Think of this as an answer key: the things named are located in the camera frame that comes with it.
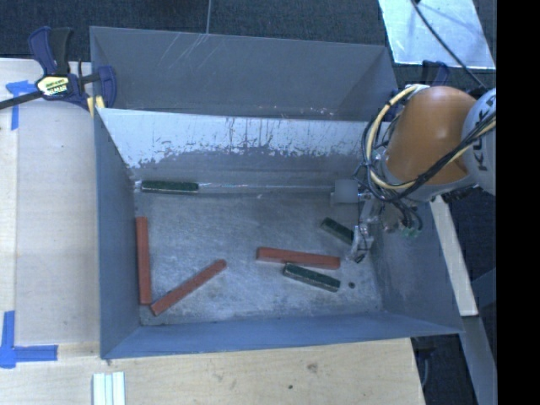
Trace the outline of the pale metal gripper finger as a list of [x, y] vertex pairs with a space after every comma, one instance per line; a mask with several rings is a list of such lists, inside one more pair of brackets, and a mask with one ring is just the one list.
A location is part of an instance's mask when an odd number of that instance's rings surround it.
[[370, 248], [372, 245], [372, 239], [370, 237], [367, 237], [366, 235], [361, 235], [359, 237], [359, 242], [357, 245], [357, 251], [356, 251], [356, 263], [360, 264], [362, 261], [364, 261], [367, 256], [370, 254]]
[[353, 240], [350, 247], [350, 259], [352, 261], [361, 261], [364, 256], [364, 249], [362, 246], [363, 235], [358, 225], [354, 226]]

